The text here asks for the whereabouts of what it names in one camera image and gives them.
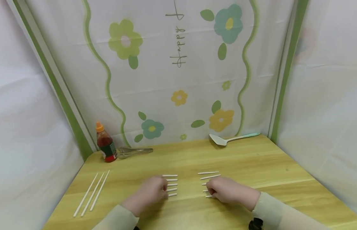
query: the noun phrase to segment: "green leaf print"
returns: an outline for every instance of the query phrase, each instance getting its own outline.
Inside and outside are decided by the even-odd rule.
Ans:
[[[135,70],[135,69],[137,69],[137,66],[139,65],[139,60],[137,59],[137,57],[129,56],[128,57],[128,64],[130,65],[130,67],[133,70]]]
[[[225,43],[222,43],[218,49],[219,60],[224,60],[226,55],[227,55],[227,46]]]
[[[212,113],[215,114],[215,112],[221,109],[221,106],[222,104],[219,100],[215,101],[212,105]]]
[[[143,113],[143,112],[139,112],[139,117],[140,117],[140,119],[142,119],[143,121],[146,120],[146,115],[145,115],[145,113]]]
[[[211,10],[202,10],[200,15],[205,21],[211,22],[214,20],[214,14]]]
[[[144,137],[143,134],[139,134],[139,135],[137,135],[137,136],[135,137],[134,141],[135,141],[136,143],[138,143],[138,142],[140,142],[140,141],[142,140],[143,137]]]
[[[203,126],[204,124],[205,124],[205,121],[196,120],[191,124],[191,128],[199,128],[200,126]]]

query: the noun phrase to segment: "wood grain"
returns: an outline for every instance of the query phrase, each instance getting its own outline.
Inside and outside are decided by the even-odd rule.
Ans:
[[[332,229],[357,229],[357,215],[263,135],[232,141],[226,147],[201,140],[153,148],[153,153],[112,163],[104,163],[98,152],[91,155],[43,229],[90,230],[145,178],[155,174],[178,174],[178,190],[174,191],[178,195],[145,211],[138,223],[140,229],[248,229],[252,216],[243,207],[205,198],[201,185],[205,180],[200,181],[197,173],[207,171],[219,171],[267,192]],[[111,172],[94,210],[73,218],[95,174],[108,170]]]

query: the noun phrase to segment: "bottle label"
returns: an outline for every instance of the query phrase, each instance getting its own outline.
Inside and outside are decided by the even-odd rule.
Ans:
[[[104,159],[109,156],[113,156],[114,159],[117,158],[117,152],[116,152],[116,147],[114,143],[111,143],[110,145],[106,145],[100,148],[102,155]]]

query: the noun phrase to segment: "orange bottle cap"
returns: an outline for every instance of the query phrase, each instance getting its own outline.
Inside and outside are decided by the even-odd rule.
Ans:
[[[104,131],[104,126],[99,121],[97,121],[97,126],[96,126],[95,130],[98,133],[100,133],[100,132]]]

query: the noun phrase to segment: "metal tongs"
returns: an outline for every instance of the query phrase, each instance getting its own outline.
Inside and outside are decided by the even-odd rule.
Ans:
[[[137,156],[143,153],[151,153],[152,148],[148,149],[130,149],[130,148],[118,148],[117,149],[117,158],[126,159],[128,157]]]

